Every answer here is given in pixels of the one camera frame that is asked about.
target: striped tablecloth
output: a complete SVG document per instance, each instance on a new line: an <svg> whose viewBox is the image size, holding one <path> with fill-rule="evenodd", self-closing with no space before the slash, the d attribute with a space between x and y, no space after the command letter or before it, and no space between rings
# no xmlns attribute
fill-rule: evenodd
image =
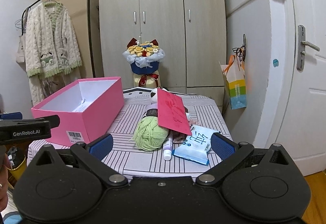
<svg viewBox="0 0 326 224"><path fill-rule="evenodd" d="M177 95L182 98L192 119L198 120L205 127L221 131L221 134L232 140L214 100L194 94ZM149 96L150 89L134 88L124 91L124 107L108 130L114 138L113 150L102 162L125 175L128 179L131 179L133 176L191 176L196 178L221 162L220 157L212 150L208 152L210 164L205 166L174 156L172 156L170 161L165 161L162 156L162 150L146 152L137 149L135 142L131 138L138 121L145 112L146 106L150 104ZM47 144L45 140L37 140L30 145L28 162L32 160L44 144ZM53 144L53 146L56 149L68 148L56 144Z"/></svg>

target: wet wipes pack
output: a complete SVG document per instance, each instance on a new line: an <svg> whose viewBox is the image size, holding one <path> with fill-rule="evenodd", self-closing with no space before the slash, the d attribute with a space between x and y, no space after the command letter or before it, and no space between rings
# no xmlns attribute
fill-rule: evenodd
<svg viewBox="0 0 326 224"><path fill-rule="evenodd" d="M208 165L207 152L211 149L211 136L216 132L221 133L218 130L193 125L191 135L187 136L182 145L174 149L172 154L179 158Z"/></svg>

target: white door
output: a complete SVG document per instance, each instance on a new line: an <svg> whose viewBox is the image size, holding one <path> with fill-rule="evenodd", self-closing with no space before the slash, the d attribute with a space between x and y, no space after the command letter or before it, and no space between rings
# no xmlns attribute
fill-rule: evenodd
<svg viewBox="0 0 326 224"><path fill-rule="evenodd" d="M306 46L303 71L297 70L297 57L291 92L276 142L282 144L303 175L326 168L326 0L293 0L296 22L306 30L306 41L320 47L320 52Z"/></svg>
<svg viewBox="0 0 326 224"><path fill-rule="evenodd" d="M187 87L224 86L218 64L226 62L224 0L185 0L185 28Z"/></svg>
<svg viewBox="0 0 326 224"><path fill-rule="evenodd" d="M99 0L99 15L104 75L121 76L122 87L132 88L133 73L122 53L140 36L139 0Z"/></svg>
<svg viewBox="0 0 326 224"><path fill-rule="evenodd" d="M141 40L156 39L166 57L159 74L164 87L185 85L185 15L183 0L139 0Z"/></svg>

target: wooden floor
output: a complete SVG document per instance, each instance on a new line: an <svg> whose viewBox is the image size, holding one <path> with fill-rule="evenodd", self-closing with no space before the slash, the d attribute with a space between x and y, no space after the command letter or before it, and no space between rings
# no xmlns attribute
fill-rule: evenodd
<svg viewBox="0 0 326 224"><path fill-rule="evenodd" d="M310 186L311 200L302 219L307 224L326 224L326 174L321 171L305 179Z"/></svg>

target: door frame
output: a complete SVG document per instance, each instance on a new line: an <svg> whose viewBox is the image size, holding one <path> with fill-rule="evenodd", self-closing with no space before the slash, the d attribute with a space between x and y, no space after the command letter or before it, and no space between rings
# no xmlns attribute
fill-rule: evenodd
<svg viewBox="0 0 326 224"><path fill-rule="evenodd" d="M281 126L283 124L284 116L286 114L287 104L290 97L292 80L294 71L296 70L296 52L297 52L297 28L295 21L294 0L285 0L285 22L286 22L286 53L284 65L284 78L280 98L278 101L275 118L272 129L268 135L265 148L275 143Z"/></svg>

